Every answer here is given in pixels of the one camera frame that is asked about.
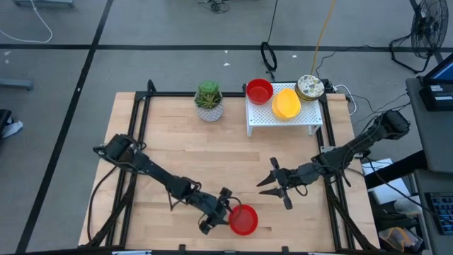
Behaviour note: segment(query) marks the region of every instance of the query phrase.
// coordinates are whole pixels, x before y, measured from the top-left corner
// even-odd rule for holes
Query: wooden tabletop
[[[134,93],[117,93],[106,142],[114,134],[127,132],[133,98]],[[328,95],[328,104],[336,144],[343,145],[354,137],[345,97]],[[276,157],[280,167],[293,169],[319,153],[316,136],[309,136],[306,127],[256,127],[247,137],[244,98],[224,98],[222,118],[206,123],[198,118],[192,98],[153,97],[144,141],[144,153],[165,170],[201,182],[202,191],[214,196],[222,187],[229,188],[242,203],[256,209],[259,223],[247,237],[222,225],[204,235],[197,225],[200,211],[178,205],[171,212],[164,187],[148,176],[139,176],[127,249],[176,250],[179,244],[186,244],[187,250],[281,251],[282,246],[288,246],[290,251],[334,251],[322,177],[307,186],[306,197],[289,191],[292,210],[285,210],[283,201],[275,196],[258,194],[275,187],[274,183],[256,187],[272,169],[269,158]],[[360,163],[354,161],[350,167],[360,170]],[[100,160],[93,185],[111,168]],[[118,174],[116,171],[109,177],[96,194],[92,235],[111,213]],[[350,215],[368,240],[379,246],[364,179],[351,172],[346,174],[352,184],[352,188],[345,186]],[[116,243],[121,224],[120,216]],[[87,241],[85,220],[79,243]]]

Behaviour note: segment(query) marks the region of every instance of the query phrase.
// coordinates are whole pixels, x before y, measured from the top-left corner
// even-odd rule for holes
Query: succulent
[[[195,102],[198,107],[213,109],[219,105],[222,96],[219,84],[215,81],[204,81],[198,86],[198,95]]]

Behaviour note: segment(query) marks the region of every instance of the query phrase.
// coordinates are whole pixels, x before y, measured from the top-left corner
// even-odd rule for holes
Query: yellow cable
[[[318,55],[318,49],[319,49],[319,45],[321,44],[321,38],[324,35],[324,31],[326,29],[328,21],[331,19],[331,14],[332,14],[332,11],[333,11],[333,7],[335,6],[335,2],[336,2],[336,0],[332,0],[331,8],[328,10],[328,15],[327,15],[326,21],[324,21],[323,30],[321,30],[321,34],[319,35],[318,44],[316,44],[316,49],[314,51],[314,58],[313,58],[313,64],[311,66],[310,75],[313,74],[314,67],[316,66],[316,56]]]

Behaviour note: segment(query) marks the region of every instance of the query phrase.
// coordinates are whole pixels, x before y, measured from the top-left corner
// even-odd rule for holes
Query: keyboard
[[[425,193],[425,196],[431,210],[439,216],[434,217],[434,221],[437,223],[440,234],[453,234],[452,223],[443,220],[453,222],[453,193]]]

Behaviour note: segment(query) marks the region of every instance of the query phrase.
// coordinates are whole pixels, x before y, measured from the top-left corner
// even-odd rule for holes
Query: gray floor
[[[51,43],[91,44],[105,3],[76,0],[72,10],[39,8],[54,31]],[[196,0],[115,0],[101,44],[258,45],[267,38],[273,4],[231,0],[228,13],[215,15]],[[271,44],[315,45],[329,4],[329,0],[280,0]],[[408,32],[412,13],[408,0],[338,1],[322,45],[386,46]],[[47,37],[29,8],[18,8],[10,1],[0,2],[0,28],[26,39]],[[16,42],[0,35],[1,43]],[[453,46],[451,33],[444,46]],[[277,80],[295,80],[309,73],[313,52],[276,53]],[[0,203],[7,205],[0,212],[0,254],[16,249],[86,54],[86,50],[0,49],[0,77],[35,81],[34,91],[0,89],[0,108],[11,109],[25,125],[0,147]],[[329,54],[320,52],[319,62]],[[412,53],[398,57],[417,67],[423,65]],[[435,65],[432,60],[429,68]],[[367,97],[374,109],[404,93],[405,79],[414,77],[395,65],[386,52],[337,52],[324,62],[320,74]],[[148,79],[161,91],[193,91],[205,79],[218,81],[223,91],[240,91],[244,82],[257,77],[268,78],[259,51],[98,50],[28,251],[77,245],[98,163],[91,148],[103,141],[115,93],[144,89]],[[390,106],[406,102],[404,96]],[[354,123],[370,113],[365,101],[357,103]],[[410,106],[402,112],[413,124],[411,132],[398,142],[376,144],[374,158],[398,160],[421,148]],[[355,132],[366,122],[355,125]]]

